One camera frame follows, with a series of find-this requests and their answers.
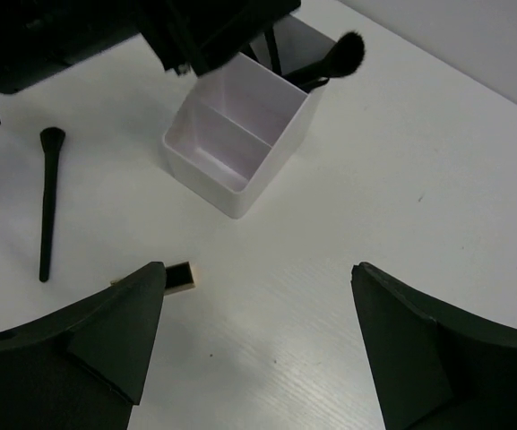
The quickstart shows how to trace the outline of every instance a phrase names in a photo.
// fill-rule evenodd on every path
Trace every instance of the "brush handle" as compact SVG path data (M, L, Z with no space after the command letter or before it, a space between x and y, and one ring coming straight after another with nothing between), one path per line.
M313 81L313 82L307 83L305 85L302 85L301 87L299 87L299 89L301 89L303 92L309 94L313 90L316 90L320 87L323 87L324 85L327 85L329 81L330 81L330 78L322 78L318 81Z
M58 173L59 154L46 154L45 191L43 192L43 223L41 226L41 255L39 262L39 280L41 282L47 282L49 280L49 273L51 270Z
M311 82L316 82L327 77L326 74L325 62L322 60L317 63L307 65L295 72L288 73L284 76L284 79L296 87L302 87Z

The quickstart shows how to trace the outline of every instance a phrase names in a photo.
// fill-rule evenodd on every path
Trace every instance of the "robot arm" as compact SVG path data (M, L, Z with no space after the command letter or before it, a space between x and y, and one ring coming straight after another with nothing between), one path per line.
M204 75L300 0L0 0L0 93L15 94L141 33L165 70Z

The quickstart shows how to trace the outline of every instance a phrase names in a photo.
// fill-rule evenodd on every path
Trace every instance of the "makeup brush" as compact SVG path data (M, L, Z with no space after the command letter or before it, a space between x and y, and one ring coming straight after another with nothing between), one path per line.
M39 280L47 282L51 269L53 230L55 228L55 208L59 154L65 141L65 132L51 127L41 132L41 146L45 153L45 191L43 193L43 225L41 227L41 256L39 261Z
M323 78L344 78L361 66L365 55L364 40L352 31L343 35L324 59L289 73L284 79L297 87L304 87Z

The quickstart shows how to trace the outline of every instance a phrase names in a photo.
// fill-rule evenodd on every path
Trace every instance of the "white box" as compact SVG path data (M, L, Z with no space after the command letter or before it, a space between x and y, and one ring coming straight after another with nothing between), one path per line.
M321 60L333 41L294 17L275 28L283 74ZM263 38L252 43L269 64ZM202 77L164 136L173 177L231 218L244 216L304 140L323 87L306 94L238 55Z

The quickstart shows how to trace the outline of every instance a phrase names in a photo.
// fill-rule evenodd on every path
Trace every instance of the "white tabletop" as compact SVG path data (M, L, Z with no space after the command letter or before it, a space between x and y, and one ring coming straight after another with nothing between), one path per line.
M150 261L198 271L165 300L131 430L383 429L349 286L361 261L517 327L517 106L333 0L303 3L335 39L359 30L367 60L239 221L160 168L194 78L142 39L0 98L0 330ZM41 285L50 125L68 141Z

